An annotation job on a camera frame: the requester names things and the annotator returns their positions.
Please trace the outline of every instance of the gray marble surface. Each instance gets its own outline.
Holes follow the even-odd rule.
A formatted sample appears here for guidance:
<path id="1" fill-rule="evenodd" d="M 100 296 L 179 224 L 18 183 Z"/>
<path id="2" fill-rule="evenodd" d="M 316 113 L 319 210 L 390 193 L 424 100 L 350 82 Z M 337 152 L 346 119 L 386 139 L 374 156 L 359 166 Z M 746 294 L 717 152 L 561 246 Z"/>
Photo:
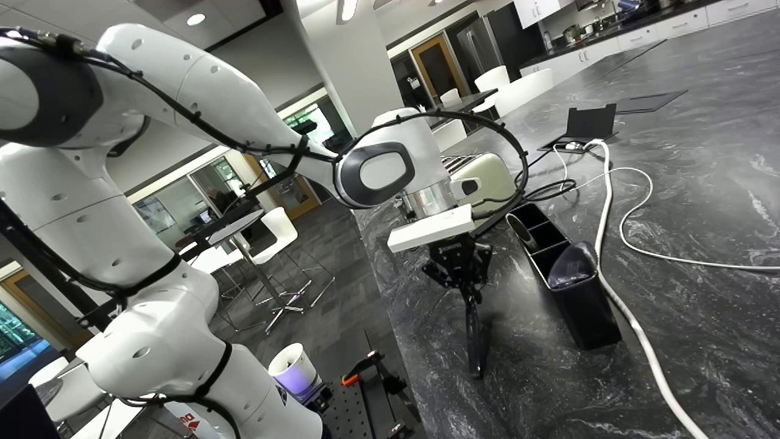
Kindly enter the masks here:
<path id="1" fill-rule="evenodd" d="M 568 108 L 687 90 L 668 108 L 617 119 L 617 163 L 656 178 L 656 196 L 629 223 L 648 249 L 736 262 L 780 262 L 780 28 L 763 15 L 621 55 L 565 82 L 508 118 L 531 152 L 565 130 Z M 454 155 L 511 149 L 479 132 Z M 576 182 L 601 163 L 570 163 Z M 561 178 L 548 156 L 531 189 Z M 780 437 L 780 276 L 708 272 L 651 262 L 625 249 L 617 217 L 646 193 L 614 176 L 614 221 L 606 273 L 621 294 L 667 367 L 678 400 L 709 437 Z M 570 243 L 592 243 L 603 183 L 547 202 Z M 635 334 L 613 350 L 579 352 L 506 228 L 485 289 L 491 356 L 485 380 L 468 380 L 463 302 L 419 273 L 424 252 L 390 256 L 390 210 L 357 212 L 423 406 L 430 437 L 687 437 L 664 406 Z"/>

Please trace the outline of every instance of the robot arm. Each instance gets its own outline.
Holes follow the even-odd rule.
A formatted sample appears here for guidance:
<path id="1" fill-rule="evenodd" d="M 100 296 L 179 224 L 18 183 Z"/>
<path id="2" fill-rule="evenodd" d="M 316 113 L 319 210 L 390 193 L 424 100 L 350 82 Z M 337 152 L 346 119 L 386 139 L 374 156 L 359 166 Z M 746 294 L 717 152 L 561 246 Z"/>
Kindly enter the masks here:
<path id="1" fill-rule="evenodd" d="M 303 138 L 280 122 L 267 94 L 242 72 L 157 30 L 117 24 L 102 34 L 97 51 L 68 43 L 67 55 L 58 39 L 12 34 L 21 43 L 0 39 L 0 78 L 15 83 L 0 95 L 0 139 L 56 149 L 113 146 L 152 118 L 280 166 L 290 166 L 297 149 L 303 160 L 295 172 L 352 208 L 374 208 L 403 190 L 446 182 L 424 122 L 370 134 L 346 156 L 301 145 Z"/>

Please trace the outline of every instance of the black device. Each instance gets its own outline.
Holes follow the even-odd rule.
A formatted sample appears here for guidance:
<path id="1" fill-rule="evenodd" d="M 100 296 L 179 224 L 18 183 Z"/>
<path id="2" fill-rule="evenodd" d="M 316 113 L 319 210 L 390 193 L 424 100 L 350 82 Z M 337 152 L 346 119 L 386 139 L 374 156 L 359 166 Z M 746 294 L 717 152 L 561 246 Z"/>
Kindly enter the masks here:
<path id="1" fill-rule="evenodd" d="M 607 108 L 587 108 L 587 111 L 570 108 L 564 138 L 574 143 L 609 139 L 614 134 L 614 116 L 617 116 L 614 104 Z"/>
<path id="2" fill-rule="evenodd" d="M 576 8 L 579 10 L 590 10 L 590 8 L 596 8 L 596 0 L 576 0 Z"/>
<path id="3" fill-rule="evenodd" d="M 587 245 L 570 245 L 537 206 L 508 217 L 537 276 L 554 297 L 568 334 L 580 350 L 601 350 L 621 340 L 607 294 L 596 273 Z"/>
<path id="4" fill-rule="evenodd" d="M 470 234 L 462 234 L 430 246 L 430 262 L 423 272 L 445 289 L 459 289 L 465 302 L 465 347 L 468 347 L 468 373 L 484 379 L 489 345 L 485 324 L 480 322 L 484 287 L 489 284 L 489 267 L 493 249 L 479 245 Z"/>
<path id="5" fill-rule="evenodd" d="M 383 384 L 383 390 L 387 396 L 396 396 L 407 410 L 411 416 L 423 422 L 419 417 L 419 410 L 412 400 L 412 396 L 407 393 L 407 380 L 390 373 L 390 368 L 383 365 L 386 361 L 386 354 L 381 352 L 369 352 L 366 360 L 362 360 L 346 376 L 341 376 L 341 385 L 344 389 L 353 389 L 357 384 L 362 384 L 362 373 L 369 371 L 369 368 L 376 368 L 378 371 L 378 379 Z M 405 437 L 412 437 L 414 430 L 407 428 L 405 422 L 396 422 L 396 428 L 387 432 L 387 439 L 405 439 Z"/>
<path id="6" fill-rule="evenodd" d="M 617 15 L 621 23 L 635 23 L 648 15 L 648 0 L 619 0 Z"/>
<path id="7" fill-rule="evenodd" d="M 0 432 L 4 437 L 58 439 L 45 404 L 29 385 L 0 407 Z"/>

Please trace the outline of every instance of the black cable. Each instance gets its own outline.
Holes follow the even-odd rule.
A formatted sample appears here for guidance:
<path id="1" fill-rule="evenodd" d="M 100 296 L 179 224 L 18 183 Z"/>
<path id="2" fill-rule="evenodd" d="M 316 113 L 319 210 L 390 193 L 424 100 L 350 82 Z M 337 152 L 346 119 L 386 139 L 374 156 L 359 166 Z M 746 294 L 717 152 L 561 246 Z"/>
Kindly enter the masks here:
<path id="1" fill-rule="evenodd" d="M 564 193 L 570 193 L 574 189 L 579 189 L 579 183 L 576 183 L 574 178 L 564 178 L 564 182 L 547 183 L 547 185 L 526 193 L 526 196 L 514 206 L 514 210 L 522 208 L 522 206 L 534 206 L 534 202 L 541 202 L 541 200 L 561 199 Z M 480 206 L 485 206 L 485 202 L 508 202 L 508 200 L 513 200 L 513 199 L 506 199 L 506 200 L 485 199 Z M 473 221 L 489 221 L 489 217 L 491 217 L 491 212 L 475 212 L 475 215 L 473 215 Z"/>
<path id="2" fill-rule="evenodd" d="M 86 56 L 84 61 L 91 65 L 91 66 L 108 69 L 113 74 L 127 77 L 129 82 L 144 87 L 157 98 L 162 98 L 172 111 L 175 111 L 180 118 L 185 118 L 188 122 L 194 122 L 195 127 L 201 127 L 205 134 L 210 134 L 212 139 L 218 139 L 224 146 L 231 146 L 231 149 L 239 149 L 239 152 L 259 152 L 259 155 L 267 155 L 267 156 L 278 156 L 278 155 L 294 156 L 295 155 L 295 146 L 252 146 L 247 143 L 236 143 L 234 138 L 224 134 L 223 130 L 218 130 L 216 126 L 202 119 L 201 113 L 188 111 L 185 105 L 174 100 L 169 94 L 164 94 L 162 88 L 149 83 L 142 72 L 133 72 L 129 66 L 125 66 L 122 61 L 117 61 L 110 55 L 91 51 L 91 56 Z M 333 162 L 329 156 L 312 155 L 309 149 L 306 149 L 301 155 L 309 156 L 316 162 Z"/>
<path id="3" fill-rule="evenodd" d="M 541 160 L 547 160 L 548 155 L 554 155 L 554 149 L 547 149 L 545 155 L 540 155 L 531 163 L 530 163 L 530 169 L 534 169 Z"/>
<path id="4" fill-rule="evenodd" d="M 419 119 L 419 118 L 439 118 L 439 119 L 463 119 L 463 122 L 473 122 L 473 126 L 480 126 L 480 127 L 489 127 L 493 132 L 497 132 L 500 138 L 508 139 L 508 145 L 517 152 L 519 162 L 522 162 L 522 169 L 526 169 L 526 152 L 522 149 L 522 145 L 517 143 L 517 138 L 506 130 L 503 126 L 497 126 L 495 119 L 489 119 L 489 118 L 480 118 L 480 116 L 470 116 L 470 113 L 445 113 L 445 111 L 434 111 L 434 113 L 414 113 L 414 116 L 405 116 L 405 118 L 396 118 L 386 126 L 376 126 L 370 130 L 366 130 L 362 138 L 352 139 L 352 145 L 339 155 L 339 160 L 352 152 L 353 146 L 359 146 L 369 134 L 374 132 L 381 132 L 381 130 L 387 130 L 387 127 L 396 127 L 396 126 L 403 126 L 403 122 L 411 122 L 411 119 Z"/>
<path id="5" fill-rule="evenodd" d="M 100 434 L 97 434 L 97 439 L 102 439 L 102 434 L 106 434 L 106 428 L 108 428 L 108 417 L 113 416 L 113 410 L 116 410 L 116 400 L 108 406 L 108 412 L 106 412 L 106 421 L 102 421 L 102 428 L 100 428 Z"/>

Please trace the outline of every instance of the desk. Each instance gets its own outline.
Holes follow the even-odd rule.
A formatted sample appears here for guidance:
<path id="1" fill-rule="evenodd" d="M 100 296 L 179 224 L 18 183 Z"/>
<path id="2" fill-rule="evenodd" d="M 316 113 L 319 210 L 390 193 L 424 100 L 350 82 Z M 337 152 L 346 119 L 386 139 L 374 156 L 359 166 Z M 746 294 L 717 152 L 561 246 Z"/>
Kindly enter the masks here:
<path id="1" fill-rule="evenodd" d="M 95 385 L 91 371 L 84 365 L 62 373 L 58 380 L 62 390 L 46 406 L 54 424 L 94 407 L 106 396 L 106 390 Z"/>
<path id="2" fill-rule="evenodd" d="M 129 407 L 122 400 L 116 400 L 97 417 L 94 417 L 84 430 L 78 430 L 73 439 L 116 439 L 142 416 L 142 410 L 144 407 Z"/>
<path id="3" fill-rule="evenodd" d="M 50 406 L 62 389 L 64 389 L 64 379 L 52 379 L 52 380 L 41 384 L 40 389 L 35 389 L 35 393 L 40 396 L 40 400 L 45 406 Z"/>
<path id="4" fill-rule="evenodd" d="M 780 33 L 777 12 L 667 43 L 642 56 L 609 56 L 506 118 L 531 152 L 565 132 L 568 108 L 687 90 L 648 116 L 617 118 L 613 156 L 646 169 L 656 196 L 629 234 L 664 254 L 777 263 L 780 229 Z M 484 132 L 452 149 L 500 152 Z M 576 182 L 601 163 L 570 166 Z M 556 160 L 531 189 L 564 178 Z M 777 276 L 648 262 L 617 243 L 614 223 L 646 183 L 614 176 L 606 276 L 643 322 L 681 404 L 712 437 L 777 437 Z M 603 183 L 545 202 L 570 243 L 592 243 Z M 357 212 L 394 333 L 433 437 L 686 437 L 648 376 L 629 327 L 606 352 L 579 352 L 506 228 L 485 289 L 493 315 L 485 384 L 463 365 L 463 305 L 426 282 L 424 252 L 390 256 L 394 208 Z"/>

